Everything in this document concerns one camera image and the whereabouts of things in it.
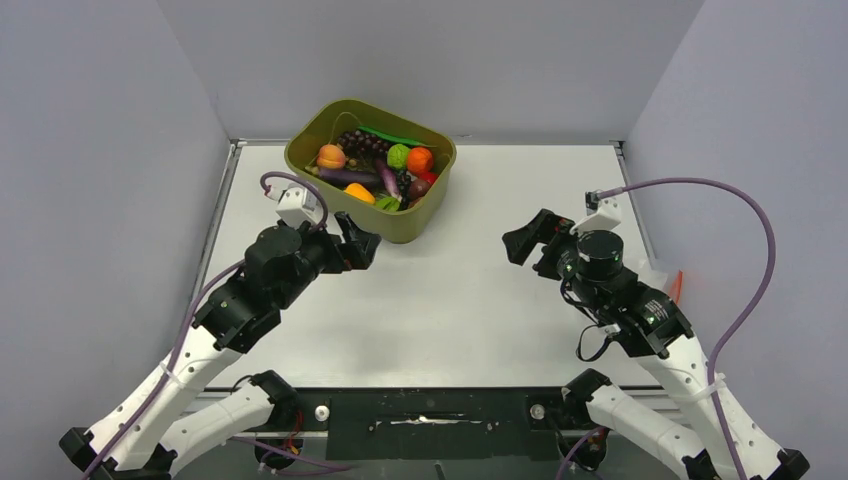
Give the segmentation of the olive green plastic bin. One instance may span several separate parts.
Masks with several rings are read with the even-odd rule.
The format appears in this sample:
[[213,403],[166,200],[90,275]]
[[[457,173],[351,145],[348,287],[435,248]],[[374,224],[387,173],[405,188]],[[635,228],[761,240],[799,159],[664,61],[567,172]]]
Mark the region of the olive green plastic bin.
[[[344,131],[359,129],[360,126],[434,145],[434,148],[428,148],[434,156],[431,172],[439,177],[429,192],[416,201],[401,199],[402,206],[398,212],[385,212],[351,197],[344,192],[345,188],[338,188],[318,178],[316,157],[320,147],[325,144],[336,145],[337,137]],[[386,161],[386,156],[375,158]],[[373,164],[375,158],[359,159],[347,156],[344,169],[378,174]],[[455,158],[456,148],[448,137],[358,99],[341,99],[326,105],[288,142],[285,149],[285,160],[289,168],[319,190],[331,212],[347,212],[363,230],[397,244],[408,243],[417,238],[440,207]],[[384,186],[369,191],[376,200],[390,196]]]

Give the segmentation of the light green toy cabbage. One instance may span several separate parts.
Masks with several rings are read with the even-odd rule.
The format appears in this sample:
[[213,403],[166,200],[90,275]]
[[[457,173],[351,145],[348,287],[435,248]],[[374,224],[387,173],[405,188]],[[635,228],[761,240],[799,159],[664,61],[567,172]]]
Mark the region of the light green toy cabbage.
[[395,171],[405,170],[407,168],[407,158],[411,149],[403,144],[392,145],[386,154],[386,162],[388,166]]

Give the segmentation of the orange toy fruit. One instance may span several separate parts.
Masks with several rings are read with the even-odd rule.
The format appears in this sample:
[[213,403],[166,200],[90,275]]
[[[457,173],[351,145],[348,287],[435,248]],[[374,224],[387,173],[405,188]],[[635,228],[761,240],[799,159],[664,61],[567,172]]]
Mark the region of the orange toy fruit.
[[434,166],[433,153],[425,147],[414,147],[409,150],[406,157],[406,168],[413,175],[431,172]]

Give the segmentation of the clear zip bag orange zipper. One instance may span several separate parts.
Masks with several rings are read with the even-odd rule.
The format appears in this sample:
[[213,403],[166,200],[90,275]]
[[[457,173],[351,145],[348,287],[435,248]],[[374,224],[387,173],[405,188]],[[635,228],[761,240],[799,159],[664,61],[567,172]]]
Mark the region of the clear zip bag orange zipper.
[[679,305],[684,285],[684,273],[671,263],[652,258],[648,261],[648,279],[646,283],[667,294]]

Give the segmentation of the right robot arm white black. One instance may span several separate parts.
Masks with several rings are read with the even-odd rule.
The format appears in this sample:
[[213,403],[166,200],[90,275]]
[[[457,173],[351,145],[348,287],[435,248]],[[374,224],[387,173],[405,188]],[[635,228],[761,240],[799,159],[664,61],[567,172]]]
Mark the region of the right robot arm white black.
[[690,322],[668,295],[625,267],[624,243],[616,233],[579,233],[572,220],[542,209],[502,241],[516,265],[540,245],[534,271],[559,282],[564,300],[588,314],[609,342],[647,371],[686,420],[668,419],[587,369],[564,388],[568,422],[594,423],[621,434],[680,479],[734,479],[735,459],[748,479],[799,479],[808,472],[800,451],[771,439],[723,378],[708,374],[710,362]]

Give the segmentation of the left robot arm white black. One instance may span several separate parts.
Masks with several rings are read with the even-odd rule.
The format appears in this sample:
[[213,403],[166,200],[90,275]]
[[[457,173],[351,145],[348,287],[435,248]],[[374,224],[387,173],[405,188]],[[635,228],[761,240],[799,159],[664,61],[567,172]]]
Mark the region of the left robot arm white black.
[[112,412],[69,429],[59,446],[86,479],[171,479],[230,437],[292,420],[298,394],[272,370],[228,397],[187,414],[223,370],[281,322],[281,313],[322,274],[366,270],[381,243],[344,212],[335,235],[283,221],[260,232],[243,260],[201,290],[171,351]]

